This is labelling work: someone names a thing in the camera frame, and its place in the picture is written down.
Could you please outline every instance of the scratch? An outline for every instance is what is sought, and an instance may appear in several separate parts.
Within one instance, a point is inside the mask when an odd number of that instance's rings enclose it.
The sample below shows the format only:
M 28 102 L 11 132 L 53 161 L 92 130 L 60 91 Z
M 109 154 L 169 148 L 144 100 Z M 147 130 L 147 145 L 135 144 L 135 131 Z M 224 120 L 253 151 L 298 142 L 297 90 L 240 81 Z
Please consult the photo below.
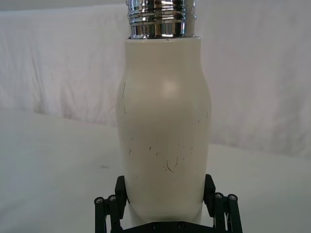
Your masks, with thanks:
M 169 168 L 168 160 L 166 161 L 166 168 L 167 168 L 170 172 L 174 173 L 174 172 Z
M 175 167 L 177 166 L 177 164 L 178 164 L 178 156 L 177 156 L 177 159 L 176 159 L 176 164 L 175 164 Z
M 123 99 L 123 97 L 124 97 L 124 90 L 125 90 L 125 85 L 126 85 L 126 83 L 124 83 L 124 88 L 123 88 L 123 94 L 122 94 L 122 99 Z

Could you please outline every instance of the white table surface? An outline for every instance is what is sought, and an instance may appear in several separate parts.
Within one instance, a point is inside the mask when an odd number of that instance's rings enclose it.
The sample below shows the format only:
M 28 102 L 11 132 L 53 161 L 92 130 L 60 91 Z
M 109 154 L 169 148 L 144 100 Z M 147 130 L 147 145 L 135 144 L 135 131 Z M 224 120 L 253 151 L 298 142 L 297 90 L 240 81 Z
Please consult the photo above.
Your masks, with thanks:
M 122 171 L 115 128 L 0 109 L 0 233 L 94 232 L 93 200 Z M 210 145 L 207 172 L 245 233 L 310 233 L 311 161 Z

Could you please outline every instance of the white bottle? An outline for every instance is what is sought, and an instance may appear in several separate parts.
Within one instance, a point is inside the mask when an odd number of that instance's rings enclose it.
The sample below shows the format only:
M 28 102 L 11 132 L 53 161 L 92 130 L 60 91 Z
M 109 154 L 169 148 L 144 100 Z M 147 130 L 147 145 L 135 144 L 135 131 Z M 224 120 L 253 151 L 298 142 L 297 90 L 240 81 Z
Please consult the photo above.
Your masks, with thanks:
M 134 225 L 200 221 L 211 106 L 201 40 L 193 34 L 194 3 L 185 2 L 128 3 L 132 35 L 125 41 L 117 119 Z M 188 18 L 162 24 L 148 18 L 159 9 L 173 18 L 188 10 Z

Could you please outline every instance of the metal threads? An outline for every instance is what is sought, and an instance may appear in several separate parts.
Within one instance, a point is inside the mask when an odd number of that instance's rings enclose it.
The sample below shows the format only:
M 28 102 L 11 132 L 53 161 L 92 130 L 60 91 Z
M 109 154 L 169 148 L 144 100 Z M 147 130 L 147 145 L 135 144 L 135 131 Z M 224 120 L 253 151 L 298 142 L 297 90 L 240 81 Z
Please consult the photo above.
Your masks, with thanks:
M 194 36 L 195 0 L 126 0 L 131 39 Z

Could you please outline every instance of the white cloth backdrop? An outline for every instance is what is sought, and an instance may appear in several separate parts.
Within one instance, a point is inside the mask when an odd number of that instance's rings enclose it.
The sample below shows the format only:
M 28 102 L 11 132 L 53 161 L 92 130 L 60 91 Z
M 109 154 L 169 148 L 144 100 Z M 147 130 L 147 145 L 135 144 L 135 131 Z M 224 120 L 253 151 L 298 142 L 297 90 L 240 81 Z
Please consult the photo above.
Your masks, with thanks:
M 211 141 L 311 159 L 311 1 L 197 6 Z M 0 12 L 0 107 L 116 125 L 126 11 Z

